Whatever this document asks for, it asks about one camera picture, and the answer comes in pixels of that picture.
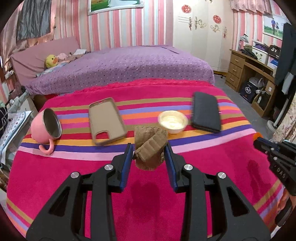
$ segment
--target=patterned tablecloth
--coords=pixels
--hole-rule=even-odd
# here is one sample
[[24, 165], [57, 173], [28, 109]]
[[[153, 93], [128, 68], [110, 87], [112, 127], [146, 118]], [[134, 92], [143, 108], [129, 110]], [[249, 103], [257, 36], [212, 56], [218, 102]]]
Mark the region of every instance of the patterned tablecloth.
[[[255, 130], [239, 108], [222, 90], [206, 82], [153, 79], [85, 89], [47, 101], [44, 108], [50, 107], [57, 113], [62, 136], [50, 156], [39, 151], [39, 144], [30, 134], [24, 138], [8, 185], [10, 220], [25, 236], [40, 209], [71, 172], [87, 174], [110, 163], [124, 151], [127, 143], [134, 143], [135, 125], [157, 125], [161, 111], [178, 110], [189, 117], [195, 91], [217, 98], [222, 131], [212, 134], [188, 125], [182, 133], [169, 135], [173, 151], [202, 172], [212, 175], [225, 172], [272, 228], [282, 185], [269, 171], [266, 156], [253, 148]], [[91, 140], [88, 106], [107, 97], [114, 98], [128, 134], [110, 145], [97, 147]], [[133, 162], [126, 189], [122, 194], [112, 194], [118, 240], [179, 240], [184, 199], [184, 194], [175, 194], [170, 187], [165, 164], [150, 172], [139, 170]], [[85, 220], [87, 237], [89, 201]], [[211, 235], [210, 218], [208, 235]]]

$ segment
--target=purple bedspread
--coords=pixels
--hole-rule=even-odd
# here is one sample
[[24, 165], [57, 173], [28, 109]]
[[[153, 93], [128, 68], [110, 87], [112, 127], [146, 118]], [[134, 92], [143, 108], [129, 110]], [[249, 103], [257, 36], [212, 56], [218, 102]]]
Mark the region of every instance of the purple bedspread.
[[30, 94], [70, 93], [95, 85], [143, 78], [204, 80], [214, 83], [203, 60], [168, 46], [135, 46], [91, 52], [26, 86]]

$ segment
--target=small bowl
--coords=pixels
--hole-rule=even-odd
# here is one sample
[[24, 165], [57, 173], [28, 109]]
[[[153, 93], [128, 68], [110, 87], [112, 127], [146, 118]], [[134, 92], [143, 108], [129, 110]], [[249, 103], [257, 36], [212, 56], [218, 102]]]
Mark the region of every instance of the small bowl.
[[159, 114], [158, 123], [168, 130], [169, 134], [178, 134], [188, 125], [188, 119], [179, 111], [167, 110]]

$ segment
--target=black wallet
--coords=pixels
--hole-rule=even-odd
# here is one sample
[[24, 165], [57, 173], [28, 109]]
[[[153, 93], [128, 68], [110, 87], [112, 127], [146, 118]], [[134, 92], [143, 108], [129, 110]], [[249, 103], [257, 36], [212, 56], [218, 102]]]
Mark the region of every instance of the black wallet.
[[215, 96], [202, 92], [193, 94], [191, 125], [212, 133], [221, 131], [219, 107]]

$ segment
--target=yellow duck plush toy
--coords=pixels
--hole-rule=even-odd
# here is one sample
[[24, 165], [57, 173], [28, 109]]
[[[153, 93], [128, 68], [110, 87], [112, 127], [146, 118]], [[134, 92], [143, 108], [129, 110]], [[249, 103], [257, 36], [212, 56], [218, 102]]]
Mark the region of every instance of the yellow duck plush toy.
[[57, 66], [57, 57], [54, 56], [53, 54], [50, 54], [46, 57], [45, 59], [45, 66], [49, 69], [51, 67]]

